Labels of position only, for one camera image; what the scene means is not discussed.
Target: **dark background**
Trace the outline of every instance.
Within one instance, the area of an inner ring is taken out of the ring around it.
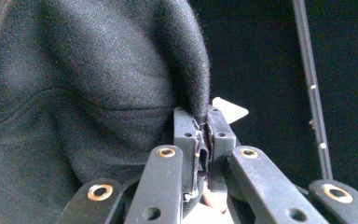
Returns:
[[[291,1],[190,1],[212,66],[212,99],[249,109],[234,124],[296,184],[320,178]],[[335,179],[358,189],[358,1],[306,1]]]

